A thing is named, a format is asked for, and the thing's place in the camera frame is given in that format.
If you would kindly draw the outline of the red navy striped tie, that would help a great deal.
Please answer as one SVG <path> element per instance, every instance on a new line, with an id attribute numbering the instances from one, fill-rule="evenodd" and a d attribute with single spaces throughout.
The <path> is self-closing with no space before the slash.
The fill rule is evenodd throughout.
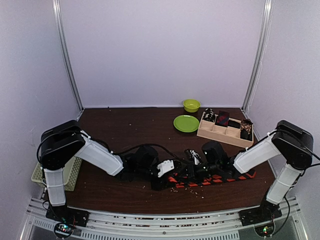
<path id="1" fill-rule="evenodd" d="M 174 173 L 173 176 L 168 177 L 168 186 L 171 188 L 186 188 L 186 187 L 202 187 L 217 185 L 223 183 L 232 183 L 236 181 L 244 181 L 249 179 L 254 179 L 257 175 L 255 169 L 251 169 L 246 173 L 237 173 L 232 177 L 224 177 L 221 174 L 214 174 L 203 180 L 189 180 L 186 176 L 183 176 L 181 180 L 178 180 L 178 174 Z"/>

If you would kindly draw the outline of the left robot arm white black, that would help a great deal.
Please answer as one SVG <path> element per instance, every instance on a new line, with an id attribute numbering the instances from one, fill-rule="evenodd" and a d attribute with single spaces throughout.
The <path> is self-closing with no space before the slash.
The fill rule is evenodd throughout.
<path id="1" fill-rule="evenodd" d="M 118 179 L 131 180 L 135 175 L 160 179 L 175 169 L 181 158 L 164 146 L 143 143 L 122 152 L 112 151 L 103 140 L 93 138 L 70 120 L 42 133 L 36 159 L 44 172 L 52 213 L 61 222 L 72 218 L 66 207 L 63 170 L 73 157 L 80 158 Z"/>

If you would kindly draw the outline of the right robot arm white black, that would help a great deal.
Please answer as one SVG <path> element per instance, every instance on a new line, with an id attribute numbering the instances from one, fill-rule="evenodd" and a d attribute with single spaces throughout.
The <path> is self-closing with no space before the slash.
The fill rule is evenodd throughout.
<path id="1" fill-rule="evenodd" d="M 311 133 L 281 120 L 274 131 L 232 157 L 227 156 L 222 145 L 214 140 L 202 146 L 206 162 L 202 162 L 194 150 L 185 150 L 187 159 L 191 162 L 187 169 L 187 178 L 192 183 L 205 180 L 233 182 L 252 178 L 254 175 L 250 171 L 254 167 L 282 156 L 285 164 L 266 192 L 266 202 L 256 210 L 258 219 L 266 221 L 276 212 L 275 205 L 281 202 L 302 173 L 312 165 L 313 145 L 314 138 Z"/>

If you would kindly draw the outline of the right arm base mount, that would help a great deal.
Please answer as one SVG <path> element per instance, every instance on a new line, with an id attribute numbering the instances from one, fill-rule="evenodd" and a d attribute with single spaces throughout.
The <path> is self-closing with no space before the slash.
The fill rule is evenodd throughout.
<path id="1" fill-rule="evenodd" d="M 273 204 L 265 198 L 258 207 L 244 209 L 238 212 L 242 226 L 271 222 L 282 216 L 279 204 Z"/>

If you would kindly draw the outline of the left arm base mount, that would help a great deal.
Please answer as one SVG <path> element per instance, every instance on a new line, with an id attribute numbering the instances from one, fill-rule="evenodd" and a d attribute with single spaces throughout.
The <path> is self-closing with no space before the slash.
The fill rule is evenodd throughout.
<path id="1" fill-rule="evenodd" d="M 90 213 L 86 210 L 70 208 L 67 205 L 67 201 L 59 204 L 52 204 L 51 200 L 48 200 L 48 209 L 46 211 L 46 218 L 61 222 L 64 224 L 86 227 Z"/>

